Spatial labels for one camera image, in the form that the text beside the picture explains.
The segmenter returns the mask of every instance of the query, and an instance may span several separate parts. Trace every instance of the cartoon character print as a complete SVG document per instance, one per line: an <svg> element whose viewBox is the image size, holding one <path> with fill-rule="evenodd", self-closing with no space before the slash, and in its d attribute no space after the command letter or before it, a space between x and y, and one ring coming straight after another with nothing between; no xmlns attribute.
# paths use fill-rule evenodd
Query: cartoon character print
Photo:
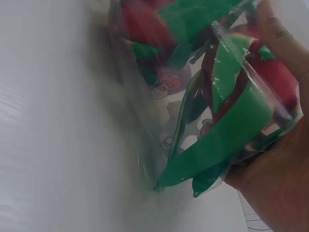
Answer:
<svg viewBox="0 0 309 232"><path fill-rule="evenodd" d="M151 94L155 100L184 91L191 79L191 69L189 65L181 70L161 68L157 71L157 76L157 84L151 86Z"/></svg>

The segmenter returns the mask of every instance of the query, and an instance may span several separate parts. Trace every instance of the white table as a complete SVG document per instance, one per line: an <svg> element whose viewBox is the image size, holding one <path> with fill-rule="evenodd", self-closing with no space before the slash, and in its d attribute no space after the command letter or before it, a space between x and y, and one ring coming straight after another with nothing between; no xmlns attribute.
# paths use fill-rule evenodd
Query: white table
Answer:
<svg viewBox="0 0 309 232"><path fill-rule="evenodd" d="M94 64L83 7L0 1L0 231L246 232L226 185L178 207L144 197L108 40Z"/></svg>

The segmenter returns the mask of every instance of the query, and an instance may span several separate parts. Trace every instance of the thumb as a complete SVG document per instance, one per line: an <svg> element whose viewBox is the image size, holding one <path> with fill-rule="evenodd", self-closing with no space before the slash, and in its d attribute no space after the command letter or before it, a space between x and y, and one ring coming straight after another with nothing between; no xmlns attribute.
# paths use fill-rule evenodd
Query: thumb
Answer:
<svg viewBox="0 0 309 232"><path fill-rule="evenodd" d="M263 42L298 80L300 104L309 125L309 51L282 25L269 0L257 6L256 19Z"/></svg>

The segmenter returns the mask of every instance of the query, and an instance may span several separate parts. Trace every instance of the clear plastic bag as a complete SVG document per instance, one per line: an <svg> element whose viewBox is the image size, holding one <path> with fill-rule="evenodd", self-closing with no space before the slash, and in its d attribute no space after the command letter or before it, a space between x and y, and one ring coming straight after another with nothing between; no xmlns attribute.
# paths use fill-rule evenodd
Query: clear plastic bag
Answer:
<svg viewBox="0 0 309 232"><path fill-rule="evenodd" d="M192 179L197 197L294 125L297 81L260 38L258 2L111 1L111 42L151 189Z"/></svg>

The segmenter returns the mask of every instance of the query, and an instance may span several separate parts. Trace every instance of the green paper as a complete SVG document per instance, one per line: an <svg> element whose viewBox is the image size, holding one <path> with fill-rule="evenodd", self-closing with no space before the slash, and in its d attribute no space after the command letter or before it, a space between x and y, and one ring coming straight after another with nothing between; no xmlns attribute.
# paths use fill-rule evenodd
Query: green paper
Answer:
<svg viewBox="0 0 309 232"><path fill-rule="evenodd" d="M223 38L223 42L220 41L212 70L212 100L215 113L232 94L242 63L254 40L252 37L230 34Z"/></svg>
<svg viewBox="0 0 309 232"><path fill-rule="evenodd" d="M195 144L171 160L155 189L174 186L240 152L270 121L273 109L252 83L226 115Z"/></svg>
<svg viewBox="0 0 309 232"><path fill-rule="evenodd" d="M143 59L153 57L161 52L156 47L151 47L142 43L134 43L131 46L135 59Z"/></svg>
<svg viewBox="0 0 309 232"><path fill-rule="evenodd" d="M261 61L265 62L269 59L275 59L276 57L271 53L271 51L266 47L266 45L263 45L261 49L259 50L259 54L261 56Z"/></svg>
<svg viewBox="0 0 309 232"><path fill-rule="evenodd" d="M176 46L173 54L168 59L166 66L174 69L182 69L187 64L192 53L192 45L190 43L180 43Z"/></svg>
<svg viewBox="0 0 309 232"><path fill-rule="evenodd" d="M139 71L148 85L153 86L158 83L158 76L152 70L146 68L143 65L140 65Z"/></svg>
<svg viewBox="0 0 309 232"><path fill-rule="evenodd" d="M228 162L229 160L225 160L193 177L192 189L195 198L207 191L216 182L220 175L228 168Z"/></svg>
<svg viewBox="0 0 309 232"><path fill-rule="evenodd" d="M197 55L190 60L191 64L195 64L197 60L208 51L211 40L207 39L202 48L198 51Z"/></svg>
<svg viewBox="0 0 309 232"><path fill-rule="evenodd" d="M178 0L158 9L158 16L165 22L177 44L190 41L199 32L229 13L242 0Z"/></svg>
<svg viewBox="0 0 309 232"><path fill-rule="evenodd" d="M186 124L195 121L208 107L208 102L203 96L202 90L204 76L201 71L197 72L191 79L180 107L177 127L170 144L169 158L171 161L179 147L179 142L183 137Z"/></svg>

